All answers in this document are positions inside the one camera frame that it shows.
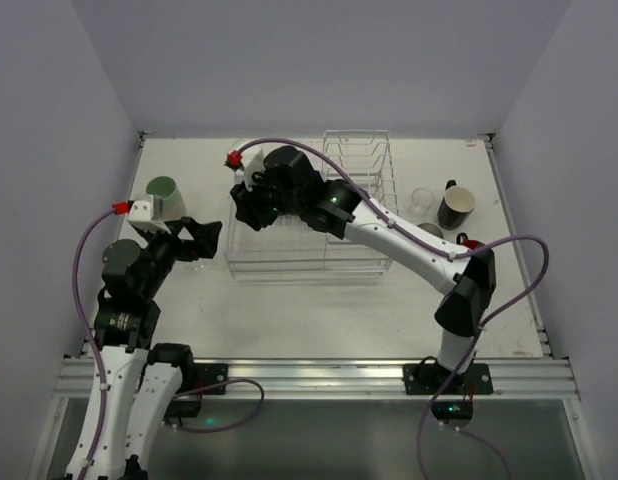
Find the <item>light green cup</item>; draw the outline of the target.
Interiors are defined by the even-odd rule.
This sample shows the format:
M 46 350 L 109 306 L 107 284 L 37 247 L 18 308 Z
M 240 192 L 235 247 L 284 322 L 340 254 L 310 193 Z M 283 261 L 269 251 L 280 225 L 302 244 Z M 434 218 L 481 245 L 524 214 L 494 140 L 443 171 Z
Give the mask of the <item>light green cup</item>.
M 176 181 L 169 176 L 152 178 L 145 186 L 145 193 L 159 197 L 165 211 L 178 209 L 184 205 Z

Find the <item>clear glass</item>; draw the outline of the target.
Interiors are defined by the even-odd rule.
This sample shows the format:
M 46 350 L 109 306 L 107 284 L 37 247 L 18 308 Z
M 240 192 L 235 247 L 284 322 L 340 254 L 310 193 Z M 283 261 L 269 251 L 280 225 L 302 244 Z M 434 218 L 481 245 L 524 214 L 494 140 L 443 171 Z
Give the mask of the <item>clear glass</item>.
M 201 271 L 205 266 L 204 259 L 197 259 L 192 262 L 187 262 L 184 267 L 190 271 Z
M 416 217 L 425 216 L 435 202 L 435 195 L 426 188 L 417 188 L 411 194 L 411 212 Z

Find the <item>cream and brown cup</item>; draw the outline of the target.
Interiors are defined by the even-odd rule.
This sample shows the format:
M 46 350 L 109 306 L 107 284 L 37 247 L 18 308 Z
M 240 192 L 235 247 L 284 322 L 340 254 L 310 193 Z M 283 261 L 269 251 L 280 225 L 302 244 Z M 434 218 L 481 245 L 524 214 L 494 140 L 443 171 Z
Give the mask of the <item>cream and brown cup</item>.
M 442 232 L 442 230 L 437 225 L 435 225 L 433 223 L 423 222 L 423 223 L 418 224 L 418 227 L 421 230 L 429 233 L 430 235 L 433 235 L 433 236 L 435 236 L 435 237 L 437 237 L 439 239 L 442 239 L 442 240 L 445 239 L 444 233 Z

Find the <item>black mug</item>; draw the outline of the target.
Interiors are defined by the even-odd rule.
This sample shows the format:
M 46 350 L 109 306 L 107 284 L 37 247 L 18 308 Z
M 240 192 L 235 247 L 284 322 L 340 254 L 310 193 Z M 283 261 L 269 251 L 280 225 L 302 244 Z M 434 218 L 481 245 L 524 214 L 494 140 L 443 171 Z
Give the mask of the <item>black mug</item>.
M 439 226 L 454 230 L 462 226 L 476 206 L 474 194 L 455 180 L 448 180 L 437 211 Z

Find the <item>red mug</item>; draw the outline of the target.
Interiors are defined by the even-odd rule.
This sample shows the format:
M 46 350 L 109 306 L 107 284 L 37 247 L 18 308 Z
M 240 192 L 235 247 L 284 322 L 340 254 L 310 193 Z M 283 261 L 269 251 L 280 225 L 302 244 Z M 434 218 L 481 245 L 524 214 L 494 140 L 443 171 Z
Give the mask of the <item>red mug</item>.
M 469 250 L 477 250 L 484 246 L 483 242 L 470 238 L 469 235 L 465 232 L 460 232 L 457 234 L 456 243 L 458 245 L 468 248 Z

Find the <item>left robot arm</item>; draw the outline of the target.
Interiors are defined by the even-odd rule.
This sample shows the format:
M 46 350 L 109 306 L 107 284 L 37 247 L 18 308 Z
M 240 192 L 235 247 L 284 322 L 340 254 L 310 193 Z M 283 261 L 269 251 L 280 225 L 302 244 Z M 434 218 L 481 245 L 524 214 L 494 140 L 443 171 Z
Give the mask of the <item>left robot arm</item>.
M 193 354 L 183 344 L 153 344 L 161 313 L 154 300 L 177 262 L 211 259 L 222 224 L 190 217 L 141 231 L 103 253 L 103 286 L 89 342 L 93 383 L 67 479 L 145 479 L 152 444 L 178 389 L 191 381 Z

